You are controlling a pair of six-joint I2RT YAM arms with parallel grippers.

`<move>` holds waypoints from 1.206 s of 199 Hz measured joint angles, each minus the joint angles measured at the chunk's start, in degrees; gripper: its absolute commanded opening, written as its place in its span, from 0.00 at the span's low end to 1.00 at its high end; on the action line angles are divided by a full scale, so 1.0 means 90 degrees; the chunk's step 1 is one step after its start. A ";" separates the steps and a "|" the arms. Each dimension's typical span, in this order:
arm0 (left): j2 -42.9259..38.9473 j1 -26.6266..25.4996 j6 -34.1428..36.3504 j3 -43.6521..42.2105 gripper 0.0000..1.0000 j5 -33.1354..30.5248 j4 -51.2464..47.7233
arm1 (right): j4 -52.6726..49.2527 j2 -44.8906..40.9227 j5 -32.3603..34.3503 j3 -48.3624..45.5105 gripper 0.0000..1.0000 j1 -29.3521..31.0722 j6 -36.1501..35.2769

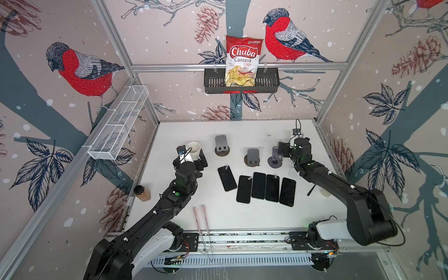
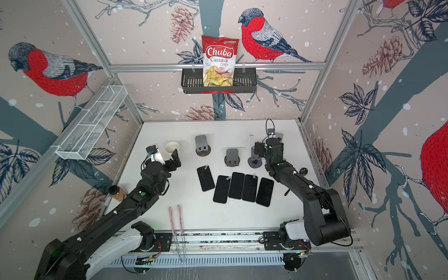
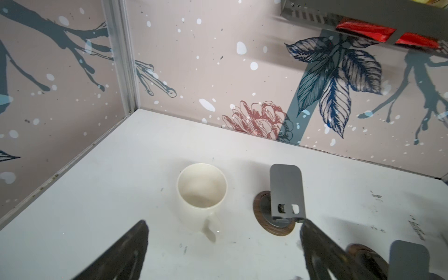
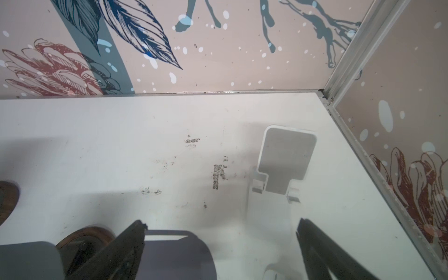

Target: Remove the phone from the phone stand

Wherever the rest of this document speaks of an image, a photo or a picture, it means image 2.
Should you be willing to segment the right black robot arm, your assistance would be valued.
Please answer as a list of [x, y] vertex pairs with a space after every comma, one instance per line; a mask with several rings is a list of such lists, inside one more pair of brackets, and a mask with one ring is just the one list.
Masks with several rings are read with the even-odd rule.
[[254, 144], [254, 153], [266, 160], [268, 174], [301, 200], [308, 239], [320, 246], [350, 237], [350, 224], [339, 193], [319, 187], [302, 176], [284, 159], [283, 152], [284, 144], [277, 138]]

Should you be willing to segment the tall black phone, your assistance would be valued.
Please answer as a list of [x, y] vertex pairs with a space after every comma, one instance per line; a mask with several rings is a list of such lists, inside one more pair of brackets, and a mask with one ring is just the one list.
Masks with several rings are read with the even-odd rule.
[[262, 178], [257, 192], [255, 202], [264, 207], [269, 207], [274, 189], [274, 181], [268, 178]]

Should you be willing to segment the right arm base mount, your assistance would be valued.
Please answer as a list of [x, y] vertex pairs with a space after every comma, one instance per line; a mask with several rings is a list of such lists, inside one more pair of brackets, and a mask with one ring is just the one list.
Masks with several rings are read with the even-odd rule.
[[302, 220], [290, 220], [280, 224], [277, 231], [263, 232], [258, 242], [266, 251], [302, 250], [309, 252], [312, 245]]

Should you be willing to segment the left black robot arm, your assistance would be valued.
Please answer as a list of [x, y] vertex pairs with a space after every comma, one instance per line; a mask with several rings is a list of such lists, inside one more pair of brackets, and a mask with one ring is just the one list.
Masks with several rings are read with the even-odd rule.
[[157, 202], [172, 172], [182, 165], [177, 150], [168, 161], [156, 158], [156, 146], [152, 150], [142, 179], [114, 210], [86, 230], [65, 241], [55, 239], [44, 248], [35, 279], [88, 280], [123, 254], [152, 247], [154, 230], [138, 218]]

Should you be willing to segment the large black reflective phone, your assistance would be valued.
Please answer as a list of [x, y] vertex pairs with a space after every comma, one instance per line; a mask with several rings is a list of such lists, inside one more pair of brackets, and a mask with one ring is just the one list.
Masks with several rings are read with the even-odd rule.
[[218, 176], [215, 192], [213, 195], [213, 202], [226, 204], [228, 200], [228, 193], [231, 184], [231, 177], [229, 176]]

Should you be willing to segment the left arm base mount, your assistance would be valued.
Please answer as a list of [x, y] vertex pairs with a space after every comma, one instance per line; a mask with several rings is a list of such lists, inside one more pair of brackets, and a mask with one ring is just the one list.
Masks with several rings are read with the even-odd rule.
[[136, 245], [132, 245], [128, 253], [156, 254], [169, 252], [171, 249], [171, 232], [155, 231], [153, 227], [139, 221], [131, 226], [131, 233], [136, 237]]

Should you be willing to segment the purple-edged black phone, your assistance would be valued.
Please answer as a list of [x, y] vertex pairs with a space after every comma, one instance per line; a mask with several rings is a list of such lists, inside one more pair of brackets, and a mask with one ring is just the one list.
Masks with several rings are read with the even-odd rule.
[[215, 188], [215, 182], [212, 177], [211, 169], [208, 165], [197, 169], [199, 183], [203, 192], [210, 191]]

